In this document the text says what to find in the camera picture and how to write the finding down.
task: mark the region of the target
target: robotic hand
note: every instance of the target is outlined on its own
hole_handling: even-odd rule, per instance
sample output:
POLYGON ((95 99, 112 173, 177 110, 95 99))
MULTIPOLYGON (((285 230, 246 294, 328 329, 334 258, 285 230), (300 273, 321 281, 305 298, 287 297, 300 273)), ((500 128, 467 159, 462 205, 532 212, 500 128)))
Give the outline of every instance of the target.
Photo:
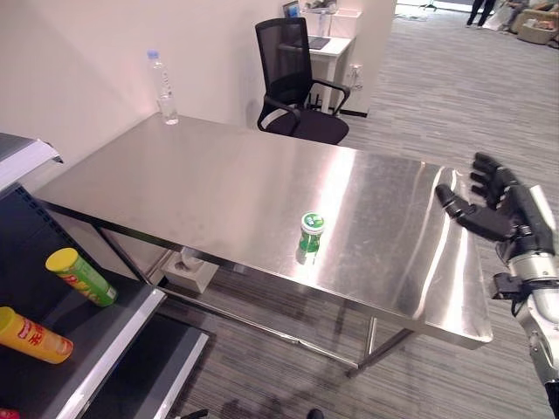
POLYGON ((438 185, 439 201, 451 218, 497 242, 501 261, 510 270, 493 277, 493 299, 512 300, 511 312, 526 335, 535 370, 559 417, 559 278, 554 243, 555 222, 539 186, 528 189, 508 168, 477 153, 470 174, 472 191, 487 206, 470 204, 447 185, 438 185))

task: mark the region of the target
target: chair seat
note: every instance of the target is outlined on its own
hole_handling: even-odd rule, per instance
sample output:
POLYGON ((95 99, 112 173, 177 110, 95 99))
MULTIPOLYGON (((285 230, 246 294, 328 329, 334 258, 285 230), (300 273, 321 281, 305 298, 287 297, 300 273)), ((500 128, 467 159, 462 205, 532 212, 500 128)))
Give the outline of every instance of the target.
MULTIPOLYGON (((276 118, 268 124, 268 133, 287 135, 293 127, 295 117, 292 113, 276 118)), ((327 113, 300 110, 300 124, 291 135, 303 140, 323 142, 326 144, 337 144, 348 134, 349 127, 343 120, 327 113)))

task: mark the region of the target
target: chair backrest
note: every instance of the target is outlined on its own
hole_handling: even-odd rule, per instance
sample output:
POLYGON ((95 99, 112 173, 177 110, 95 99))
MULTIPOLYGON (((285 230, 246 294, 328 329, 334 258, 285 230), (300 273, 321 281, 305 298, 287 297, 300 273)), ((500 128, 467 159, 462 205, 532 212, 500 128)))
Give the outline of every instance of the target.
POLYGON ((303 106, 313 85, 307 23, 303 17, 256 25, 266 94, 286 105, 303 106))

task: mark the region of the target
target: green can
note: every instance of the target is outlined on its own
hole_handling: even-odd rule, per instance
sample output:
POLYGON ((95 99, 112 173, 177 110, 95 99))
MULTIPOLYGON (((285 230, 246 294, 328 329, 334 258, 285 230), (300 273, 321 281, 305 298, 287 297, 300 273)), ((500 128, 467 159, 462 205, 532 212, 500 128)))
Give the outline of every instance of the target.
POLYGON ((52 253, 45 266, 99 307, 116 300, 118 292, 72 247, 52 253))
POLYGON ((308 212, 300 220, 299 248, 307 253, 317 252, 324 231, 324 218, 316 212, 308 212))

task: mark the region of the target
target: person's leg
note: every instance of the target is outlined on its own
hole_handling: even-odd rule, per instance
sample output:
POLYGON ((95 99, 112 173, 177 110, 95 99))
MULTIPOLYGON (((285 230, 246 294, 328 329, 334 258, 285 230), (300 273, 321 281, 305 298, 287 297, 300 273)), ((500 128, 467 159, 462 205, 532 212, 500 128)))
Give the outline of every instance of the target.
POLYGON ((483 5, 483 13, 481 13, 481 19, 478 22, 478 26, 483 26, 483 24, 487 20, 487 17, 489 16, 489 13, 491 13, 491 10, 493 10, 494 6, 495 6, 495 0, 486 0, 486 3, 483 5))
POLYGON ((483 0, 473 0, 473 4, 472 4, 472 13, 470 13, 470 18, 467 21, 467 25, 471 25, 473 23, 473 20, 475 19, 475 15, 478 14, 478 10, 481 7, 481 4, 483 3, 483 0))
POLYGON ((518 15, 520 15, 522 13, 522 11, 524 9, 526 9, 526 7, 527 6, 524 6, 524 5, 513 7, 513 12, 510 14, 510 18, 508 19, 508 21, 505 25, 510 28, 513 25, 516 18, 518 17, 518 15))

